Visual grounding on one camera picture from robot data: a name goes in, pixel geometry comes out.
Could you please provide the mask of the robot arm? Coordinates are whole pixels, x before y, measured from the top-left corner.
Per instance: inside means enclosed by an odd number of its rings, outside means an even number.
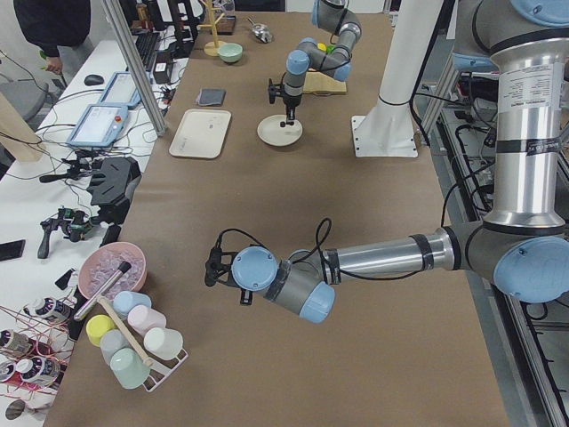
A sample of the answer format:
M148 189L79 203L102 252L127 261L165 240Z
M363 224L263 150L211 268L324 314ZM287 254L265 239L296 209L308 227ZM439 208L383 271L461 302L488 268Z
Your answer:
M276 258L262 243L238 252L215 245L204 282L254 293L319 323L343 277L397 280L424 270L471 270L522 302L549 302L568 289L565 220L555 192L564 68L565 1L461 1L453 63L499 72L493 206L479 222L366 246L297 251Z
M361 23L346 1L314 2L311 19L315 26L335 36L336 41L332 47L321 49L315 39L302 39L288 54L280 83L268 83L269 102L273 104L280 97L285 105L282 128L294 125L295 110L301 104L306 75L311 69L340 82L348 79L352 51L362 35Z

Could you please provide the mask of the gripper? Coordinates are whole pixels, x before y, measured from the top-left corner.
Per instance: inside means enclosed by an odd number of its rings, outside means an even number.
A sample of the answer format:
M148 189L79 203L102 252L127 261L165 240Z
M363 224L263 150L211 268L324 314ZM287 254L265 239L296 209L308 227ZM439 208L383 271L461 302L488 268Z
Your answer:
M224 252L220 246L214 246L205 262L204 283L208 287L220 283L229 287L238 287L231 273L232 263L237 252Z
M286 125L295 124L295 110L301 104L302 94L302 77L285 77L283 82L277 85L275 85L271 79L268 81L268 101L270 104L274 104L277 97L283 99L286 113Z

